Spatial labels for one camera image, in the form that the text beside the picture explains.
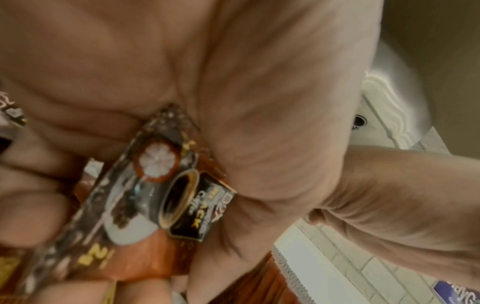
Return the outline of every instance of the forearm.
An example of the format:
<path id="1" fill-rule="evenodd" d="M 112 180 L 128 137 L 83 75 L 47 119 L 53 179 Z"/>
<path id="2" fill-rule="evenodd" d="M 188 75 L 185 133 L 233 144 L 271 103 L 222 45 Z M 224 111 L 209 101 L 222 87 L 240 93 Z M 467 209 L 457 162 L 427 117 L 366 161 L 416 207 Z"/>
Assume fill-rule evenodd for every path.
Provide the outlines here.
<path id="1" fill-rule="evenodd" d="M 350 147 L 332 198 L 326 217 L 344 221 L 340 230 L 350 240 L 402 266 L 480 288 L 480 161 Z"/>

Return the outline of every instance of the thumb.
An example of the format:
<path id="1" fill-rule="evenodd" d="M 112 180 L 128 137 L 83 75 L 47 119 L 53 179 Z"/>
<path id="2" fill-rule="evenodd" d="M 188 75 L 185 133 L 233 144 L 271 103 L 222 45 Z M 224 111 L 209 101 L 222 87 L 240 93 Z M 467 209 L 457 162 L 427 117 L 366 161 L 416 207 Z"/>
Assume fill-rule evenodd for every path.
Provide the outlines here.
<path id="1" fill-rule="evenodd" d="M 266 203 L 236 197 L 201 244 L 190 267 L 190 304 L 204 304 L 251 270 L 293 223 L 295 215 L 279 218 Z"/>

